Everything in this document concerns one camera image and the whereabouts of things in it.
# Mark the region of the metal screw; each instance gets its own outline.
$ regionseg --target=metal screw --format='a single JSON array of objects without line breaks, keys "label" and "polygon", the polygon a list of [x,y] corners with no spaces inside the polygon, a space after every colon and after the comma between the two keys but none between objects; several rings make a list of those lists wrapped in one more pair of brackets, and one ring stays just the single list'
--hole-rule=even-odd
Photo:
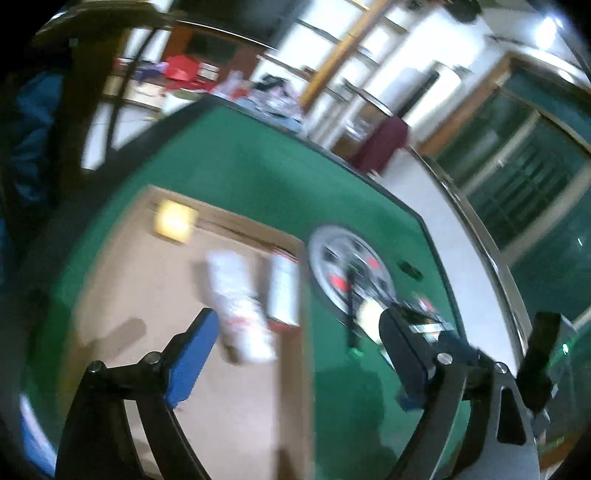
[{"label": "metal screw", "polygon": [[502,364],[501,362],[497,362],[495,363],[495,371],[500,374],[506,374],[509,371],[509,367],[507,367],[505,364]]},{"label": "metal screw", "polygon": [[142,360],[146,362],[148,365],[154,365],[160,362],[162,358],[162,354],[160,352],[150,352],[146,353]]},{"label": "metal screw", "polygon": [[90,373],[97,373],[101,368],[103,368],[104,363],[101,362],[100,360],[94,360],[93,362],[90,363],[90,365],[88,366],[88,371]]},{"label": "metal screw", "polygon": [[453,362],[453,357],[449,353],[438,353],[437,361],[442,365],[450,365]]}]

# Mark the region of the green felt tabletop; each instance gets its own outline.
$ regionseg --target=green felt tabletop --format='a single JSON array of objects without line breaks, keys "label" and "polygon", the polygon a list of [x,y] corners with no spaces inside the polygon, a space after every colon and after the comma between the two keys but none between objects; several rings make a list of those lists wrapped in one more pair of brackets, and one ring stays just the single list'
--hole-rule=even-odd
[{"label": "green felt tabletop", "polygon": [[[111,228],[149,184],[266,223],[304,242],[324,223],[351,228],[385,261],[401,299],[414,301],[416,295],[424,295],[444,318],[459,321],[425,232],[413,215],[303,143],[218,106],[180,129],[124,181],[85,230],[53,287],[48,318],[28,363],[26,386],[38,411],[54,419],[55,442],[61,426],[56,384],[72,310]],[[403,273],[397,266],[401,260],[418,268],[424,278],[417,281]],[[398,377],[369,339],[361,341],[362,355],[348,352],[336,311],[310,288],[317,478],[381,480],[407,444],[421,412],[401,410],[395,400]],[[458,439],[468,414],[460,409],[462,418],[454,427]],[[45,426],[50,431],[49,423]]]}]

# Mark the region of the floor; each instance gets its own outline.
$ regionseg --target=floor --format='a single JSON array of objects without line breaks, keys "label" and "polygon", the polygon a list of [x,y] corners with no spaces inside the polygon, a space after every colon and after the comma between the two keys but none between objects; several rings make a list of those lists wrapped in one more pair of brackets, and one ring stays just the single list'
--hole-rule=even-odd
[{"label": "floor", "polygon": [[[92,126],[86,138],[82,157],[82,167],[96,170],[105,159],[105,141],[112,105],[101,103],[96,109]],[[155,112],[147,108],[125,105],[119,112],[119,120],[115,129],[115,148],[121,148],[152,125]]]},{"label": "floor", "polygon": [[[99,105],[85,145],[84,168],[94,170],[103,162],[110,115],[110,105]],[[148,129],[153,117],[151,110],[125,106],[115,148]],[[509,333],[487,270],[447,199],[423,166],[406,152],[391,160],[380,182],[425,220],[452,284],[468,340],[516,373]]]}]

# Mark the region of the red cloth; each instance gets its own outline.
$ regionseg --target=red cloth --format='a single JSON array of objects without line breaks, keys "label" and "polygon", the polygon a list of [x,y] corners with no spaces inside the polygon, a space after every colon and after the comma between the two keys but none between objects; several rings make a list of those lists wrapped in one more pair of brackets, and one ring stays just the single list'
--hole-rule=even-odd
[{"label": "red cloth", "polygon": [[168,65],[164,70],[164,76],[171,80],[189,82],[195,78],[199,71],[200,63],[186,55],[177,55],[166,59]]},{"label": "red cloth", "polygon": [[349,163],[363,173],[382,173],[394,152],[406,147],[408,125],[397,116],[384,120],[357,150]]}]

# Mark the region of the sticky note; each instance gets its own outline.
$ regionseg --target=sticky note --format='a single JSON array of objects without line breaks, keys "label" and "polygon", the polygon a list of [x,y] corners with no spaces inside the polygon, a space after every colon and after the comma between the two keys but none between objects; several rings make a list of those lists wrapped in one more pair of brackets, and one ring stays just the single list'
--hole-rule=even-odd
[{"label": "sticky note", "polygon": [[197,215],[197,210],[191,207],[172,200],[163,200],[156,210],[154,230],[162,236],[186,244]]}]

